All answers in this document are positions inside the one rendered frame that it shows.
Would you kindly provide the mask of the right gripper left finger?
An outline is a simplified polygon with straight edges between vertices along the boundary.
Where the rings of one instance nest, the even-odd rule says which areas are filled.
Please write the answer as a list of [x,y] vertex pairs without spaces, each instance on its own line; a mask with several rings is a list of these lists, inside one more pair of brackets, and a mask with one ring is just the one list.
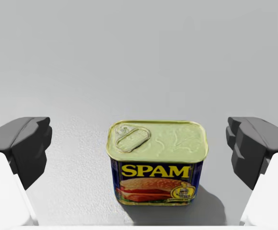
[[0,127],[0,226],[37,226],[26,190],[44,173],[49,117],[20,117]]

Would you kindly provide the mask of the green and blue rectangular can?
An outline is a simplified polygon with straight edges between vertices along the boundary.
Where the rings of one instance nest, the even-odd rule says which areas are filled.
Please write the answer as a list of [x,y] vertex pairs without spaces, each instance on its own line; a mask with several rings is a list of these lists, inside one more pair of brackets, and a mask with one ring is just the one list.
[[108,131],[114,193],[128,206],[187,206],[208,155],[206,131],[191,121],[119,121]]

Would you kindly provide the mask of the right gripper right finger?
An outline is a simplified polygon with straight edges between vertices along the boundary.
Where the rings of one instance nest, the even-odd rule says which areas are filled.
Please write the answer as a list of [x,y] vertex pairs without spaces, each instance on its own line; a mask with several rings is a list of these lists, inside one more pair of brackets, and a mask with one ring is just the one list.
[[258,117],[229,117],[226,140],[234,173],[252,190],[240,225],[278,226],[278,126]]

